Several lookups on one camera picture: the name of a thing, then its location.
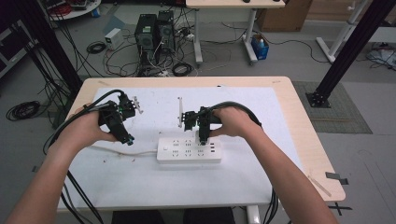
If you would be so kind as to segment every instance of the white table surface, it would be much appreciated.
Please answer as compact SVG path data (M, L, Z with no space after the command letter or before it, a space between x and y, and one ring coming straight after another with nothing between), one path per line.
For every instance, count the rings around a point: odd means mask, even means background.
M329 179L325 172L334 173L332 164L321 145L309 117L300 99L287 77L123 77L123 78L89 78L84 81L78 97L70 109L69 115L88 102L92 102L100 88L196 88L196 87L269 87L276 93L284 120L290 131L290 136L296 147L303 171L313 176L316 181L331 195L314 184L324 201L343 201L346 194L338 180ZM147 155L157 164L155 156ZM100 199L90 197L93 203Z
M112 88L99 89L95 99ZM159 137L187 137L177 127L178 96L185 111L224 101L239 102L253 112L282 150L302 167L289 129L272 88L133 88L121 89L137 96L143 114L124 122L134 137L132 146L99 142L118 151L154 149ZM117 94L106 100L118 101ZM269 203L271 184L248 144L241 138L222 136L222 160L216 164L159 164L156 154L121 156L89 147L74 159L70 171L99 209L236 206ZM72 193L75 207L86 208Z

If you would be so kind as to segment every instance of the table leg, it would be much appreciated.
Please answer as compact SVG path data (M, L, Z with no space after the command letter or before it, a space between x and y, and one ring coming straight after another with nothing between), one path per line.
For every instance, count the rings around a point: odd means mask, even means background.
M258 205L247 206L247 223L260 224L260 213Z
M257 8L251 9L249 20L248 20L247 33L246 33L246 35L243 36L244 44L245 44L245 47L247 48L247 54L248 54L248 57L250 58L250 64L256 63L258 61L256 54L254 53L253 48L251 47L251 43L250 43L251 33L253 31L254 19L256 17L256 12L257 12Z
M200 64L204 61L202 58L202 52L201 52L201 43L199 41L199 9L195 9L195 22L194 22L194 29L195 29L195 35L194 35L194 52L195 52L195 62L197 63L197 66L199 67Z

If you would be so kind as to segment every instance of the power outlet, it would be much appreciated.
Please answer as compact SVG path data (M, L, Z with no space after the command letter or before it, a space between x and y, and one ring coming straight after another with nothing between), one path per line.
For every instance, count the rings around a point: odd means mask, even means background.
M221 162L221 144L216 138L205 146L191 138L160 138L157 160L161 164Z

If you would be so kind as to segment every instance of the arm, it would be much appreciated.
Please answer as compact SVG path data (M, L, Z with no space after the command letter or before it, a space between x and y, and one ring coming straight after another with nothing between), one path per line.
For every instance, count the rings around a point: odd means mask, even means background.
M98 112L70 123L49 152L28 189L23 193L6 223L54 223L67 170L75 156L98 140L116 141L98 126Z
M293 223L337 223L308 178L248 114L234 107L214 110L213 114L223 125L211 136L227 134L246 139Z

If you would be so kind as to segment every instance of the power socket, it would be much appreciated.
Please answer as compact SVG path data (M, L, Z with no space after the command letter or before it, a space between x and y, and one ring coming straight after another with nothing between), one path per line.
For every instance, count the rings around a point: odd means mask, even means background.
M157 160L161 164L218 163L221 162L221 143L211 138L205 146L195 137L160 138Z

